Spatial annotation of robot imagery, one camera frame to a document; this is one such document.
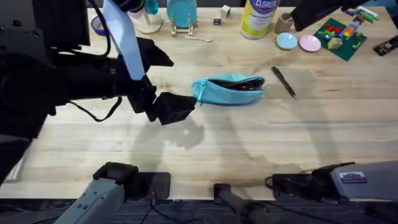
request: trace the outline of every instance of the small box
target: small box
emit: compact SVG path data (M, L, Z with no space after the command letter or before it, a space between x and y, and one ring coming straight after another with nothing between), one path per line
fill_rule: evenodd
M221 19L220 18L214 18L213 25L216 25L216 26L221 25Z
M221 12L218 12L213 19L213 25L220 26L222 24L221 21Z
M343 41L340 38L332 38L329 40L328 49L339 49L343 45Z
M221 8L222 18L228 18L230 14L231 14L231 8L229 6L225 5Z

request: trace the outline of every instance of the tape roll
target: tape roll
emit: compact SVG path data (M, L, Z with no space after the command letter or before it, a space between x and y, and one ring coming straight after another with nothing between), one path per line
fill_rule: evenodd
M105 29L102 26L102 23L99 19L98 16L96 16L92 21L91 21L91 28L96 32L98 35L105 35Z
M283 32L290 32L290 28L293 25L293 18L289 13L283 13L275 24L274 32L280 34Z

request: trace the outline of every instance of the pink plate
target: pink plate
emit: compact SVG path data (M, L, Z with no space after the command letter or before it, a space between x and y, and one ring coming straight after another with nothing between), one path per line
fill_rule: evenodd
M300 46L308 52L316 52L321 49L321 42L312 35L305 35L300 39Z
M142 13L143 13L143 10L138 11L138 12L128 12L129 16L131 16L131 17L133 17L135 19L140 18Z

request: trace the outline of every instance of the blue object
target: blue object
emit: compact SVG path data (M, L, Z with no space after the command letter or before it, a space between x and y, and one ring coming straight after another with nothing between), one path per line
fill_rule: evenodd
M118 53L123 56L132 80L142 80L145 75L134 24L113 0L104 0L103 15Z
M227 85L244 85L245 83L257 83L254 90L233 90L222 87L215 82ZM192 83L192 95L202 103L219 105L246 105L256 102L264 93L262 85L265 79L262 77L250 77L240 73L229 73L217 77L203 78Z
M362 22L361 22L361 19L360 19L358 16L356 16L356 17L353 19L353 22L356 22L356 21L362 23Z
M356 11L345 10L344 13L349 16L356 16Z
M159 10L159 5L156 0L145 0L145 11L147 11L148 14L155 15L157 14L157 11Z
M349 34L349 36L345 36L344 34L346 33L346 31L347 31L349 28L352 28L353 31ZM357 24L353 23L353 24L348 25L348 26L342 31L342 37L344 37L346 40L350 39L350 38L355 34L356 30L358 30L358 28L359 28L359 24L357 25Z
M291 33L281 33L276 37L277 45L284 50L293 50L298 44L297 38Z
M91 28L93 28L94 32L98 35L105 35L105 30L104 28L98 28L101 24L101 21L98 16L96 16L92 21L91 21Z
M169 19L174 18L177 27L189 27L189 15L194 23L197 20L197 8L191 0L170 0L167 3L167 16Z
M213 20L213 25L221 25L221 19L214 19Z
M362 6L384 6L391 17L398 16L398 2L396 0L368 1Z

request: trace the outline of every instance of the blue plate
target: blue plate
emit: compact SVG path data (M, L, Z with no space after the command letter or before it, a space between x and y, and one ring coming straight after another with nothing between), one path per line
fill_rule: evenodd
M297 47L297 38L290 33L281 33L276 37L277 45L284 50L293 50Z
M174 16L174 24L180 28L189 27L189 14L191 21L197 20L197 9L191 0L170 0L167 3L167 16L169 19Z
M159 5L156 0L145 0L145 10L148 14L156 15Z

